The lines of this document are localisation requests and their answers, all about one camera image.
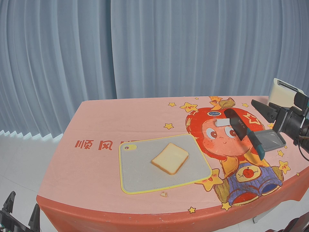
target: red star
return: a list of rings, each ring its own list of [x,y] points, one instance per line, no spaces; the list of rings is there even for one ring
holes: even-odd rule
[[[247,113],[247,115],[243,115],[243,116],[246,117],[249,120],[249,124],[258,124],[258,125],[261,124],[255,116],[253,116],[249,113]]]

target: knife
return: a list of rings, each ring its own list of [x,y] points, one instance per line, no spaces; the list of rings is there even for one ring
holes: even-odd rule
[[[230,119],[230,125],[234,129],[236,135],[242,141],[245,136],[248,136],[250,142],[252,143],[253,147],[257,151],[260,160],[264,159],[265,150],[262,147],[262,143],[256,137],[254,132],[246,126],[246,124],[242,121],[239,115],[235,112],[235,110],[229,108],[224,111],[224,114],[227,118]]]

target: cutting board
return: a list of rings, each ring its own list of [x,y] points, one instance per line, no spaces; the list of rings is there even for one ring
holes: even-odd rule
[[[169,144],[189,153],[175,175],[151,163]],[[122,143],[119,146],[121,188],[127,194],[162,191],[208,179],[212,170],[191,134]]]

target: bread slice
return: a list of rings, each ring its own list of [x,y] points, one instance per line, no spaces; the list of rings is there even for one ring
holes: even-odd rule
[[[169,143],[160,154],[152,159],[151,163],[164,172],[173,175],[181,168],[188,156],[187,151]]]

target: floor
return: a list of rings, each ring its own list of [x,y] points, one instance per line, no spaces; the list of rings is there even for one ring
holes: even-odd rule
[[[47,166],[62,135],[32,137],[31,134],[0,132],[0,205],[11,191],[16,192],[13,216],[28,225],[36,196]],[[264,232],[268,229],[280,230],[290,220],[309,212],[309,191],[300,202],[289,200],[281,203],[256,224],[252,219],[227,227],[217,232]],[[41,211],[42,232],[56,229]]]

